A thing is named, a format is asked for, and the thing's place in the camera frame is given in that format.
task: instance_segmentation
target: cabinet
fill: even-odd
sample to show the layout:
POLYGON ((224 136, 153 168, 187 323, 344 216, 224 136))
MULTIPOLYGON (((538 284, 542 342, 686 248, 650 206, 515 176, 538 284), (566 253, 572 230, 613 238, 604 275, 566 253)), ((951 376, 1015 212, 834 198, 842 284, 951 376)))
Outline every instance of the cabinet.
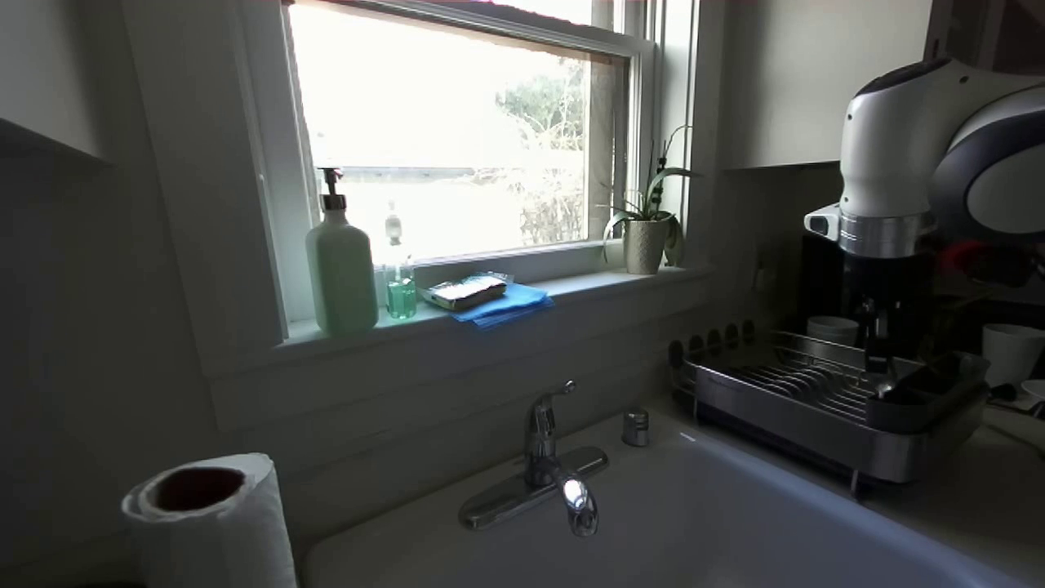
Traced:
POLYGON ((726 12, 718 163, 835 163, 848 97, 919 62, 930 0, 742 0, 726 12))
POLYGON ((953 54, 995 71, 1045 75, 1045 4, 939 0, 930 54, 953 54))
POLYGON ((0 4, 0 158, 101 158, 68 4, 0 4))

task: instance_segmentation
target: bottle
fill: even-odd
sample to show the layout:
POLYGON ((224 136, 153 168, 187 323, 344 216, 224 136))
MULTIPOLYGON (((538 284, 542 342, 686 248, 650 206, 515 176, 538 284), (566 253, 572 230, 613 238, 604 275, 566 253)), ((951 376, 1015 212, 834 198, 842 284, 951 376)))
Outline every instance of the bottle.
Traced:
POLYGON ((389 236, 389 282, 384 282, 384 310, 393 321, 404 321, 417 315, 417 284, 414 284, 414 263, 411 254, 401 245, 401 218, 395 208, 384 218, 384 236, 389 236))
POLYGON ((370 238, 345 218, 345 197, 337 192, 340 172, 325 168, 325 223, 308 233, 318 323, 331 335, 367 333, 378 321, 371 299, 370 238))

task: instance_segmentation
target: window glass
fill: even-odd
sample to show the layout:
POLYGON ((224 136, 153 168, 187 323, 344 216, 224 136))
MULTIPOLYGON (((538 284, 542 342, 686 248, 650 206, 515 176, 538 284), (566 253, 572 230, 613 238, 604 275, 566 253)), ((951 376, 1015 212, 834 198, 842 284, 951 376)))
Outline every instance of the window glass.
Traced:
POLYGON ((525 12, 542 12, 553 18, 568 18, 583 27, 609 27, 604 12, 595 9, 610 9, 610 0, 481 0, 481 4, 496 4, 496 6, 515 6, 525 12))
POLYGON ((389 218, 417 261, 600 238, 627 59, 325 4, 291 31, 314 163, 375 253, 389 218))

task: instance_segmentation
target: dish rack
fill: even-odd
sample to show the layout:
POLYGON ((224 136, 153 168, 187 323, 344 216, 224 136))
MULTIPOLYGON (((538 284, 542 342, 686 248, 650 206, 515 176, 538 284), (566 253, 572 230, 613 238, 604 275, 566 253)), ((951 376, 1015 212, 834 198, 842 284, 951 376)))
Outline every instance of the dish rack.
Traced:
POLYGON ((894 388, 866 376, 866 352, 800 333, 681 363, 691 419, 773 442, 870 484, 912 484, 948 462, 981 425, 982 358, 894 358, 894 388))

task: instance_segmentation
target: paper towel roll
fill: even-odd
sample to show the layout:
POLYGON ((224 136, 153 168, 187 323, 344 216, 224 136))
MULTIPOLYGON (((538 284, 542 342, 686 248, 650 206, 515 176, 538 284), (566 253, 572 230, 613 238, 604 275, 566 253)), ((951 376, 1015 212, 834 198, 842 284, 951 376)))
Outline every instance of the paper towel roll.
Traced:
POLYGON ((170 466, 125 504, 152 588, 297 588, 268 455, 170 466))

